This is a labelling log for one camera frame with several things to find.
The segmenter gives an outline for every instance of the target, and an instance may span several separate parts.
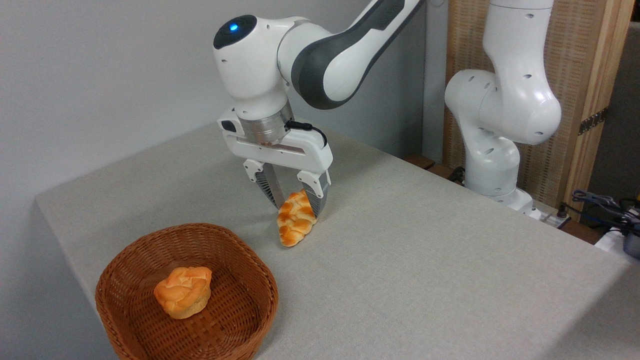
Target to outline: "brown basket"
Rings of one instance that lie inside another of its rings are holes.
[[[211,269],[211,298],[175,320],[153,290],[178,266]],[[224,227],[184,224],[134,241],[107,266],[95,290],[98,313],[120,359],[251,359],[278,306],[273,275]]]

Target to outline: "gray tabletop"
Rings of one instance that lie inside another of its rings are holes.
[[[640,267],[328,135],[328,202],[291,249],[214,125],[36,201],[92,304],[102,270],[138,237],[231,229],[280,293],[257,359],[640,359]],[[278,173],[300,190],[295,172]]]

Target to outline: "bread bun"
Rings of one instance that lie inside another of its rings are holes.
[[[278,227],[280,228],[280,242],[282,245],[292,247],[304,239],[311,232],[316,223],[314,210],[309,204],[307,193],[302,189],[292,193],[282,204],[278,214]]]
[[[168,278],[154,289],[156,300],[165,313],[174,319],[186,319],[204,309],[211,296],[211,270],[198,268],[175,268]]]

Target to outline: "basket rim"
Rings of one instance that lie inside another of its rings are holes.
[[[265,315],[260,319],[260,324],[258,328],[249,336],[242,344],[233,348],[230,352],[217,357],[217,360],[231,360],[237,359],[238,355],[244,355],[250,353],[252,350],[258,351],[262,340],[264,339],[266,333],[271,328],[271,324],[275,319],[275,315],[278,309],[278,288],[276,285],[275,278],[271,273],[271,270],[264,264],[264,262],[258,257],[258,255],[251,249],[238,235],[233,233],[231,230],[226,227],[220,225],[214,225],[205,222],[193,222],[193,223],[185,223],[181,225],[174,225],[170,227],[165,227],[164,229],[160,229],[154,231],[152,233],[143,235],[139,237],[137,240],[134,240],[132,243],[127,245],[122,251],[116,255],[109,265],[102,271],[98,283],[95,289],[95,303],[96,309],[102,320],[102,324],[107,332],[109,340],[116,350],[118,356],[122,358],[121,355],[126,356],[128,359],[138,359],[128,344],[126,344],[123,340],[120,331],[115,327],[115,321],[113,318],[112,311],[107,308],[107,306],[103,303],[103,300],[106,299],[107,289],[108,289],[108,278],[110,277],[110,273],[117,267],[118,262],[128,255],[132,249],[136,248],[136,246],[140,245],[141,242],[145,241],[147,238],[155,237],[161,233],[167,233],[170,231],[179,231],[185,227],[200,227],[203,230],[217,230],[223,232],[226,237],[233,241],[234,245],[238,247],[238,250],[242,251],[242,253],[250,259],[251,264],[256,266],[262,277],[267,280],[268,288],[269,288],[269,304],[266,309]],[[141,342],[136,339],[137,344],[141,346]]]

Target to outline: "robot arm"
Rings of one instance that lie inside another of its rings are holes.
[[[372,1],[347,30],[335,35],[312,23],[291,29],[278,50],[283,77],[315,108],[344,104],[423,2]]]
[[[537,145],[560,124],[543,61],[552,5],[491,0],[483,45],[495,74],[463,70],[445,91],[465,143],[465,186],[527,214],[532,199],[516,188],[520,153],[513,142]]]
[[[251,181],[279,208],[273,165],[300,169],[316,217],[326,201],[333,155],[317,133],[292,128],[287,91],[310,105],[336,108],[353,96],[373,63],[424,0],[372,0],[345,31],[331,34],[303,17],[243,15],[214,38],[214,57],[233,108],[218,124],[229,149],[246,158]]]

